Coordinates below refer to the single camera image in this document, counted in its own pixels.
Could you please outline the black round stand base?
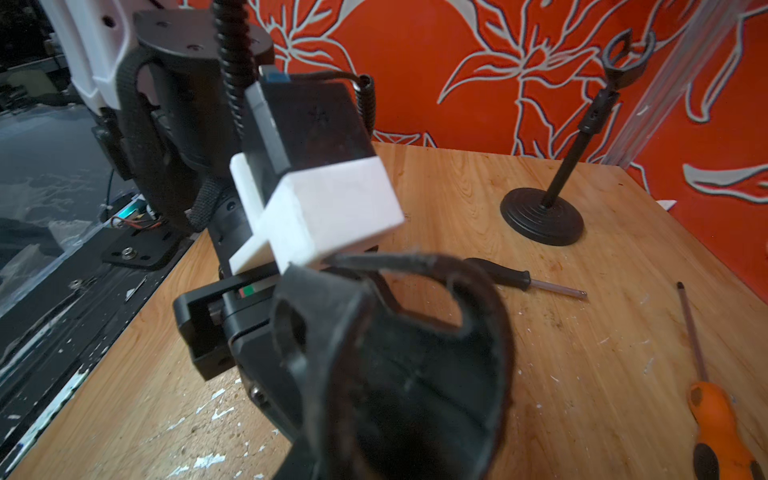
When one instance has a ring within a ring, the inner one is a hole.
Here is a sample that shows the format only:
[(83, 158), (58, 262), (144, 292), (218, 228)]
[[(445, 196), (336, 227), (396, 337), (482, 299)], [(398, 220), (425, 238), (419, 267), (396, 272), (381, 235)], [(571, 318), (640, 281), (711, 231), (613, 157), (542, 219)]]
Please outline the black round stand base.
[(544, 196), (540, 189), (513, 189), (500, 203), (501, 216), (516, 232), (535, 242), (552, 246), (577, 242), (584, 232), (579, 211), (560, 197), (552, 206), (544, 206)]

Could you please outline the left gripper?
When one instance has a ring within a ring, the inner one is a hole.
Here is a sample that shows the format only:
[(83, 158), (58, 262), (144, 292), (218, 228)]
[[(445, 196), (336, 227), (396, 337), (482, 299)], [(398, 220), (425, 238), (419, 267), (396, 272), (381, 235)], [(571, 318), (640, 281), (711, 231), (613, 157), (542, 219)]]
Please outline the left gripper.
[(179, 334), (206, 381), (235, 367), (251, 402), (291, 442), (301, 394), (277, 352), (271, 310), (280, 274), (268, 263), (189, 291), (173, 302)]

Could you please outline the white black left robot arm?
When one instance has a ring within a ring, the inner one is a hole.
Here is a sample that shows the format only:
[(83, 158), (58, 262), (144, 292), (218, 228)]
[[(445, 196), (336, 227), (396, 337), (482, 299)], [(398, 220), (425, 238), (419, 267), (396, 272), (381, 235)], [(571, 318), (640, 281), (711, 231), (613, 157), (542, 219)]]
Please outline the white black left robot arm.
[(179, 332), (205, 379), (236, 368), (250, 400), (290, 441), (301, 397), (271, 343), (274, 263), (236, 274), (230, 257), (250, 231), (229, 162), (243, 139), (245, 92), (274, 60), (242, 1), (184, 9), (173, 1), (46, 1), (42, 5), (95, 117), (94, 135), (168, 227), (207, 231), (216, 283), (179, 296)]

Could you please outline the orange black handled screwdriver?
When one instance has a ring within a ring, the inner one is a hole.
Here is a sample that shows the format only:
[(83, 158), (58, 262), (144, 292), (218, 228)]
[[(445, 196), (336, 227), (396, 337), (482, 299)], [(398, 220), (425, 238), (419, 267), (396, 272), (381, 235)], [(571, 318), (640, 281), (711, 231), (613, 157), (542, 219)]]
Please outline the orange black handled screwdriver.
[(687, 403), (698, 434), (693, 447), (693, 470), (698, 479), (763, 479), (761, 465), (742, 441), (727, 392), (709, 381), (703, 351), (684, 284), (676, 284), (698, 381), (688, 390)]

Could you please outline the black microphone stand pole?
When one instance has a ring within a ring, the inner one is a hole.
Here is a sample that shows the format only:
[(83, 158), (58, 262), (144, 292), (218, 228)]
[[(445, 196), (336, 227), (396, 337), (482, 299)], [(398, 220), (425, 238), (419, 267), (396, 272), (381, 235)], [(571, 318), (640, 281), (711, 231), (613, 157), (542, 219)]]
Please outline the black microphone stand pole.
[(643, 50), (639, 58), (621, 66), (632, 49), (632, 30), (627, 29), (615, 36), (601, 55), (606, 86), (602, 88), (578, 125), (578, 134), (569, 148), (565, 159), (546, 190), (540, 206), (548, 209), (554, 206), (567, 180), (581, 160), (592, 138), (599, 134), (606, 124), (613, 107), (619, 99), (619, 91), (635, 83), (646, 69), (656, 46), (656, 35), (649, 31), (644, 36)]

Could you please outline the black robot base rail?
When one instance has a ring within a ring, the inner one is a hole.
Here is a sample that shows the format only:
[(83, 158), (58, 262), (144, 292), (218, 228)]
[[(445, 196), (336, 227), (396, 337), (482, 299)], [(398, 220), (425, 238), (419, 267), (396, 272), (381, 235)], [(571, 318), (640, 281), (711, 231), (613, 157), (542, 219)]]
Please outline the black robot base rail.
[(138, 314), (192, 237), (108, 224), (1, 317), (1, 476), (7, 478)]

